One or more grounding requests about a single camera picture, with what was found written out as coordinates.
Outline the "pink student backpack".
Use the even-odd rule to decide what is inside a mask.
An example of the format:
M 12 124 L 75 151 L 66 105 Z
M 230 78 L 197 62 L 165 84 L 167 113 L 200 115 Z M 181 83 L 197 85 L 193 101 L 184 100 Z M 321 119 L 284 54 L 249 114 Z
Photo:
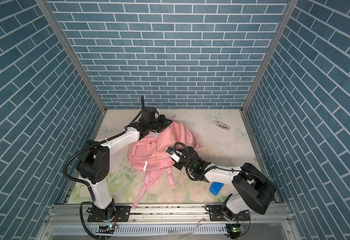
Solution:
M 174 161 L 166 153 L 167 148 L 181 142 L 192 147 L 197 152 L 202 148 L 197 135 L 181 122 L 172 122 L 169 127 L 160 133 L 150 133 L 143 139 L 131 144 L 129 150 L 129 164 L 136 171 L 146 172 L 144 185 L 132 208 L 136 209 L 146 190 L 166 172 L 169 185 L 175 187 L 172 167 Z

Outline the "blue pencil case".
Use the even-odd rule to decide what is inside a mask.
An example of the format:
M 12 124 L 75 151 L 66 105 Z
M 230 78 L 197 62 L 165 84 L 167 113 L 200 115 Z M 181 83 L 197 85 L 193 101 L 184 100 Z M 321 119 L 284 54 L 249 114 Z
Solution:
M 209 187 L 209 192 L 212 195 L 217 196 L 219 194 L 220 190 L 223 188 L 223 186 L 224 186 L 223 183 L 213 182 Z

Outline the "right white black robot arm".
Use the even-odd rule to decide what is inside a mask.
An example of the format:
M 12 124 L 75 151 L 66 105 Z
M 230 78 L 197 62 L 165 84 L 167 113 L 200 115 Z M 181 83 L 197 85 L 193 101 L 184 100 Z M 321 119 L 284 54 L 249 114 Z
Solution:
M 227 220 L 233 220 L 239 213 L 249 210 L 264 215 L 274 199 L 277 187 L 250 163 L 235 168 L 217 166 L 202 160 L 194 148 L 180 143 L 168 147 L 166 153 L 174 161 L 174 167 L 185 169 L 190 180 L 235 188 L 237 193 L 229 194 L 220 207 L 220 214 Z

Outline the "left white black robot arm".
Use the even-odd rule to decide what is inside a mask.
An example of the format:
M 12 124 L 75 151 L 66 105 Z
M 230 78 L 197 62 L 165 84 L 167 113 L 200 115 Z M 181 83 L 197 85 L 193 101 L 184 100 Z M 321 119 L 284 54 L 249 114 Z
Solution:
M 172 123 L 172 120 L 161 115 L 156 108 L 143 107 L 121 133 L 100 142 L 93 142 L 85 150 L 86 156 L 78 162 L 77 170 L 84 179 L 96 208 L 107 210 L 114 206 L 106 183 L 111 155 L 150 133 L 163 132 Z

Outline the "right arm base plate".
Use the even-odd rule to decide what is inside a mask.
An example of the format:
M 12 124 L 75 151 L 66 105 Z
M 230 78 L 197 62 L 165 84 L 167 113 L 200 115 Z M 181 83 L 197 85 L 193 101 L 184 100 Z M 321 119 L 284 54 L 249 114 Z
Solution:
M 249 211 L 245 210 L 234 214 L 227 207 L 222 205 L 206 205 L 205 210 L 209 214 L 210 221 L 219 222 L 219 221 L 249 221 Z

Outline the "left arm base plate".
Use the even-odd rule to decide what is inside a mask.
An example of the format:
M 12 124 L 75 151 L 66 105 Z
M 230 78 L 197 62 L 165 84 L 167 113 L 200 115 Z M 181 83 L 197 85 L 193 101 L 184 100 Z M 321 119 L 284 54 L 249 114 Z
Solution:
M 107 209 L 99 209 L 92 205 L 86 210 L 89 214 L 88 222 L 111 223 L 128 222 L 131 212 L 131 206 L 111 206 Z

